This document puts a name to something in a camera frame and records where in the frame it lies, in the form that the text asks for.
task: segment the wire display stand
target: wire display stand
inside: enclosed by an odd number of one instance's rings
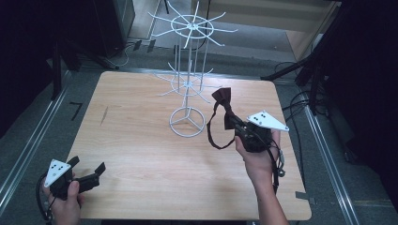
[[[223,15],[225,15],[225,12],[213,19],[205,19],[197,15],[198,8],[199,8],[199,1],[197,2],[196,9],[195,9],[195,14],[194,15],[181,15],[171,4],[169,1],[167,1],[168,6],[177,14],[175,18],[172,20],[164,19],[155,15],[152,15],[149,13],[150,16],[152,16],[155,19],[167,21],[171,25],[171,29],[157,34],[157,35],[152,35],[153,37],[159,37],[163,36],[169,33],[176,33],[177,38],[176,38],[176,47],[175,47],[175,64],[172,66],[170,63],[168,64],[170,69],[174,72],[173,78],[168,78],[163,75],[156,75],[158,78],[166,80],[171,84],[172,89],[166,93],[161,94],[160,96],[166,96],[170,93],[177,93],[183,97],[182,101],[182,106],[178,109],[176,109],[170,116],[170,127],[172,131],[179,136],[182,137],[193,137],[201,133],[205,127],[205,117],[203,114],[189,106],[188,104],[188,99],[189,97],[193,96],[199,96],[202,98],[205,102],[210,103],[207,99],[205,99],[201,93],[203,91],[204,87],[216,87],[217,86],[206,86],[203,83],[203,78],[204,76],[208,75],[213,69],[209,70],[208,72],[205,72],[205,66],[206,66],[206,60],[207,60],[207,49],[208,49],[208,43],[209,41],[212,41],[213,43],[217,44],[218,46],[224,46],[223,44],[217,42],[213,38],[211,38],[211,35],[215,31],[220,31],[220,32],[228,32],[228,33],[233,33],[236,32],[237,30],[222,30],[222,29],[217,29],[213,26],[211,23],[212,21],[215,21],[219,18],[221,18]],[[188,63],[187,63],[187,71],[182,71],[181,68],[181,48],[182,46],[182,39],[185,38],[185,44],[183,49],[188,49]],[[203,56],[203,61],[202,63],[202,71],[197,72],[197,68],[199,65],[198,62],[198,57],[199,57],[199,48],[202,46],[199,46],[199,42],[203,41],[202,45],[205,45],[205,53]],[[184,131],[187,131],[188,129],[186,128],[179,128],[180,125],[186,126],[186,125],[191,125],[194,128],[193,133],[186,134]]]

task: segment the hand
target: hand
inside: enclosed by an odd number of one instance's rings
[[[43,192],[48,196],[51,210],[57,225],[80,224],[80,205],[84,203],[84,196],[79,194],[79,182],[72,181],[68,188],[68,198],[63,201],[55,199],[48,187],[43,187]]]
[[[281,132],[279,130],[272,130],[271,133],[272,139],[279,146],[281,141]],[[254,187],[256,188],[256,186],[260,184],[272,184],[272,159],[270,158],[268,151],[263,151],[261,153],[247,152],[243,146],[242,140],[238,136],[235,137],[235,143],[237,151],[245,161],[246,171],[251,178]],[[275,143],[272,143],[270,150],[275,160],[277,160],[279,152],[275,147]]]

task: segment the black object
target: black object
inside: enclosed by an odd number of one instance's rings
[[[105,57],[125,48],[135,18],[132,0],[71,0],[61,6],[66,39]]]
[[[167,2],[168,2],[167,0],[164,0],[164,5],[166,6],[166,12],[167,14],[169,14],[169,5]]]
[[[68,164],[70,169],[67,170],[61,177],[59,177],[52,185],[50,185],[50,191],[55,198],[66,200],[68,197],[69,184],[76,180],[79,181],[80,188],[79,193],[88,191],[94,187],[100,185],[100,176],[105,171],[105,163],[102,162],[93,174],[87,175],[82,178],[73,178],[72,168],[79,162],[78,157],[73,157]]]
[[[54,183],[52,183],[50,185],[50,191],[52,192],[52,194],[54,196],[54,200],[56,198],[59,198],[62,200],[66,200],[68,198],[68,188],[69,188],[70,183],[73,180],[76,180],[79,182],[79,193],[88,191],[88,190],[100,185],[100,176],[106,170],[105,163],[102,162],[98,166],[98,168],[94,171],[93,174],[90,174],[90,175],[82,177],[82,178],[73,178],[72,168],[77,163],[79,163],[79,161],[80,160],[78,157],[73,157],[68,162],[68,164],[70,165],[70,168],[61,177],[59,177]],[[44,219],[46,225],[51,225],[52,220],[53,220],[53,214],[51,212],[51,204],[53,202],[50,202],[50,206],[48,206],[47,209],[44,209],[43,204],[41,202],[41,198],[40,198],[40,193],[42,192],[43,180],[46,176],[47,176],[47,173],[45,172],[44,174],[41,175],[41,177],[38,179],[38,182],[36,183],[36,201],[38,204],[38,210],[40,211],[41,216]]]
[[[146,51],[147,53],[153,52],[153,48],[155,48],[155,42],[156,42],[156,39],[151,39],[150,40],[148,49]]]
[[[330,119],[348,153],[378,173],[398,211],[398,3],[351,0],[342,7],[349,11],[322,55],[325,89],[341,113]]]
[[[320,72],[320,67],[323,63],[323,56],[326,53],[328,46],[331,42],[334,41],[336,33],[338,32],[340,26],[344,22],[344,18],[347,13],[349,13],[350,6],[349,4],[344,4],[340,7],[336,18],[329,26],[327,32],[322,36],[319,40],[318,44],[315,46],[314,50],[308,55],[306,58],[301,59],[297,63],[282,69],[274,74],[261,77],[260,79],[263,81],[273,81],[282,77],[283,75],[294,71],[298,68],[302,68],[300,73],[296,78],[296,84],[299,86],[305,85],[311,78],[313,78],[311,93],[310,93],[310,109],[313,114],[316,114],[315,102],[316,102],[316,93],[317,87],[321,80],[322,73]]]
[[[234,112],[232,112],[232,108],[230,105],[231,102],[231,88],[224,87],[220,88],[216,92],[212,94],[214,99],[216,99],[216,103],[214,104],[213,114],[211,115],[210,120],[207,123],[207,137],[211,146],[217,149],[223,149],[231,145],[235,139],[232,139],[226,146],[219,147],[216,143],[214,143],[213,138],[211,136],[211,120],[216,115],[216,111],[219,105],[222,105],[225,108],[225,116],[224,116],[224,127],[225,129],[235,129],[235,135],[238,136],[243,143],[247,152],[251,153],[261,153],[267,151],[269,157],[272,161],[272,172],[273,172],[273,187],[275,193],[278,190],[279,186],[279,177],[283,177],[285,172],[283,170],[283,166],[281,166],[281,161],[279,161],[279,165],[277,165],[277,161],[275,157],[272,155],[270,150],[271,143],[275,144],[275,147],[278,149],[278,152],[281,152],[278,144],[273,141],[272,135],[269,128],[258,127],[253,123],[243,122],[239,117],[237,117]]]
[[[35,1],[0,1],[0,138],[52,81],[51,38]]]

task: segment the black cable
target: black cable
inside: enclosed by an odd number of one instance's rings
[[[259,139],[264,145],[267,145],[267,143],[256,132],[252,132],[252,135],[257,137],[257,139]],[[275,142],[275,140],[273,140],[273,138],[271,138],[271,140],[275,143],[275,147],[277,148],[278,155],[279,155],[279,153],[281,151],[281,148],[279,148],[278,144]],[[266,150],[267,150],[267,152],[269,154],[269,157],[271,158],[271,161],[272,161],[272,173],[273,173],[273,180],[274,180],[273,187],[274,187],[274,191],[275,191],[275,194],[276,194],[277,190],[278,190],[278,187],[279,187],[279,175],[280,175],[279,174],[279,171],[280,171],[279,169],[280,169],[280,166],[281,166],[281,158],[280,157],[278,158],[278,162],[279,163],[277,165],[277,160],[275,160],[275,157],[273,156],[270,148],[267,148]]]
[[[130,60],[129,55],[127,54],[127,49],[131,48],[132,46],[135,46],[135,43],[133,43],[133,44],[131,44],[131,45],[127,45],[127,46],[124,47],[123,51],[124,51],[124,53],[125,53],[127,59],[126,59],[126,62],[124,62],[123,64],[114,63],[114,62],[112,62],[111,60],[109,60],[109,59],[107,59],[107,58],[105,58],[105,60],[108,61],[108,63],[114,65],[114,66],[115,66],[115,69],[119,69],[120,67],[124,67],[124,66],[129,62],[129,60]]]
[[[308,102],[301,104],[300,107],[295,109],[293,112],[292,112],[293,108],[290,108],[290,115],[289,117],[286,118],[286,122],[292,119],[295,115],[300,114],[308,104],[309,104]]]
[[[294,103],[293,105],[289,105],[289,106],[283,107],[283,108],[282,108],[282,111],[286,111],[286,110],[288,110],[288,109],[290,109],[290,108],[292,108],[292,107],[295,107],[295,106],[298,106],[298,105],[301,105],[301,104],[305,104],[305,103],[307,103],[307,102],[308,102],[308,100],[301,100],[301,101],[298,101],[298,102]]]
[[[290,101],[290,105],[293,104],[293,101],[295,100],[297,96],[293,97],[293,99]],[[301,179],[302,179],[302,184],[304,185],[305,188],[305,174],[304,174],[304,165],[303,165],[303,159],[302,159],[302,149],[301,149],[301,139],[299,136],[299,130],[298,126],[296,124],[295,116],[292,116],[292,122],[293,126],[295,127],[295,131],[298,137],[298,154],[299,154],[299,164],[300,164],[300,169],[301,169]]]
[[[281,63],[279,63],[279,64],[277,64],[277,65],[275,65],[275,67],[274,67],[274,73],[276,73],[277,72],[277,67],[278,66],[280,66],[280,65],[283,65],[283,64],[295,64],[294,62],[281,62]]]
[[[41,216],[43,217],[45,223],[47,225],[51,225],[52,224],[52,220],[53,220],[53,214],[51,213],[51,205],[54,203],[55,198],[52,202],[52,204],[48,207],[47,210],[44,210],[43,205],[41,203],[41,198],[40,198],[40,192],[41,192],[41,186],[42,186],[42,182],[44,177],[47,176],[47,173],[45,172],[39,179],[38,179],[38,183],[36,184],[36,201],[38,203],[38,210],[40,211]]]

